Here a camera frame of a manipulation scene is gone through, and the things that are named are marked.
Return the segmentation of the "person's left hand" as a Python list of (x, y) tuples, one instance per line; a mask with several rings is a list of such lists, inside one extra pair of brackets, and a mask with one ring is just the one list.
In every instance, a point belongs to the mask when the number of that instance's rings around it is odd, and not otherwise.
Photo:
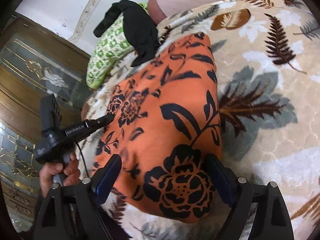
[(63, 180), (64, 186), (76, 185), (80, 182), (79, 161), (73, 152), (70, 155), (70, 162), (64, 168), (62, 163), (45, 163), (39, 172), (41, 194), (45, 198), (53, 184), (53, 176), (63, 173), (66, 178)]

